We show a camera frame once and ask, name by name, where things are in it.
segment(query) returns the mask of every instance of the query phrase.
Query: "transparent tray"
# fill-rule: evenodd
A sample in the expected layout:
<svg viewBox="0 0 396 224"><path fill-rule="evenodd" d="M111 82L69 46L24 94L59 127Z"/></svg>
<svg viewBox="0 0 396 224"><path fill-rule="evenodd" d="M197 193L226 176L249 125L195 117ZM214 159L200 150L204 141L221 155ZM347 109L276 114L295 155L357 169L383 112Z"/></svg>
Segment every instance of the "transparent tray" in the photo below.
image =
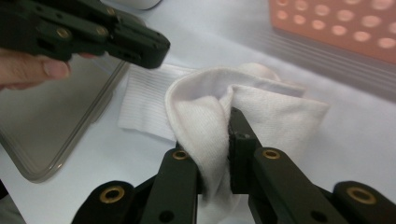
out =
<svg viewBox="0 0 396 224"><path fill-rule="evenodd" d="M25 91L0 91L0 143L21 174L42 182L63 165L127 69L104 56L75 56L72 75Z"/></svg>

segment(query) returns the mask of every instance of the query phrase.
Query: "brass screw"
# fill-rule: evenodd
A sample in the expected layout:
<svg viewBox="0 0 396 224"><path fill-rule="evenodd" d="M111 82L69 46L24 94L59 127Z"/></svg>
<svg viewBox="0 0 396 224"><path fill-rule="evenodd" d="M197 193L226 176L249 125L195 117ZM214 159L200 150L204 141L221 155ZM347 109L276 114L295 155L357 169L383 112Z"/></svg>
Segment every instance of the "brass screw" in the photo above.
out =
<svg viewBox="0 0 396 224"><path fill-rule="evenodd" d="M360 203L365 203L365 204L376 203L375 196L366 189L362 189L358 187L350 187L346 190L346 193L347 195L349 195L349 197Z"/></svg>
<svg viewBox="0 0 396 224"><path fill-rule="evenodd" d="M103 26L96 27L96 32L99 35L108 35L108 30L105 27L103 27Z"/></svg>
<svg viewBox="0 0 396 224"><path fill-rule="evenodd" d="M58 34L58 36L60 36L61 38L64 38L64 39L66 39L70 36L69 32L64 28L58 28L56 30L56 33Z"/></svg>
<svg viewBox="0 0 396 224"><path fill-rule="evenodd" d="M121 186L111 186L102 191L100 194L100 201L102 203L116 203L124 194L125 190Z"/></svg>
<svg viewBox="0 0 396 224"><path fill-rule="evenodd" d="M112 7L108 7L108 8L107 8L107 13L108 13L108 15L110 15L110 16L116 15L116 11L115 11L114 8L112 8Z"/></svg>
<svg viewBox="0 0 396 224"><path fill-rule="evenodd" d="M185 150L178 150L172 154L173 158L178 161L186 160L189 157L189 154Z"/></svg>
<svg viewBox="0 0 396 224"><path fill-rule="evenodd" d="M280 158L279 152L272 150L272 149L267 149L265 150L262 155L270 160L277 160Z"/></svg>

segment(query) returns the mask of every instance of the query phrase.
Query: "human hand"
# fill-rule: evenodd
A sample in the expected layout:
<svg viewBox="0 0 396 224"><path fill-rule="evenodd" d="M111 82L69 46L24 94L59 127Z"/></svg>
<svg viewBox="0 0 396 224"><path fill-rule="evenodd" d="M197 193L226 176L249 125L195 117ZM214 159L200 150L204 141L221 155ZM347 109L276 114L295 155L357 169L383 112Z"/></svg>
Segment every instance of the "human hand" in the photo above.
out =
<svg viewBox="0 0 396 224"><path fill-rule="evenodd" d="M24 90L70 75L68 63L46 56L0 49L0 90Z"/></svg>

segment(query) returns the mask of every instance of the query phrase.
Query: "black robotic claw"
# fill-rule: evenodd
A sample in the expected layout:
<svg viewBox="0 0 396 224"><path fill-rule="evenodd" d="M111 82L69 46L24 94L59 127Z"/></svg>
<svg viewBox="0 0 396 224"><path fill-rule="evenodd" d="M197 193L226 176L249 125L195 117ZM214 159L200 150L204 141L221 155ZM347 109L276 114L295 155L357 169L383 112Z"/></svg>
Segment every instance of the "black robotic claw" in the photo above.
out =
<svg viewBox="0 0 396 224"><path fill-rule="evenodd" d="M0 0L0 28L0 48L62 61L108 52L155 68L170 48L165 36L99 0Z"/></svg>

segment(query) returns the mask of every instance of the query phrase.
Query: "white table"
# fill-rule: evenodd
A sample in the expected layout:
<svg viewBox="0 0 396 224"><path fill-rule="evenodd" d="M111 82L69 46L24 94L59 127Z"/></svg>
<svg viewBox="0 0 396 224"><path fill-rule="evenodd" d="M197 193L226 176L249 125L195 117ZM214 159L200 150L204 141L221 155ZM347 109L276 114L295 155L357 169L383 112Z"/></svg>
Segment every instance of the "white table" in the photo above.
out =
<svg viewBox="0 0 396 224"><path fill-rule="evenodd" d="M288 80L308 87L307 97L332 107L318 134L296 163L317 185L356 180L396 202L396 104L265 54L260 37L268 29L267 2L258 0L163 0L147 11L133 11L167 36L166 63L193 68L268 65ZM117 126L124 79L104 115L84 134L64 167L49 180L24 179L0 147L0 178L29 224L70 223L93 189L111 180L135 186L158 171L163 153L174 143ZM254 223L243 198L222 223Z"/></svg>

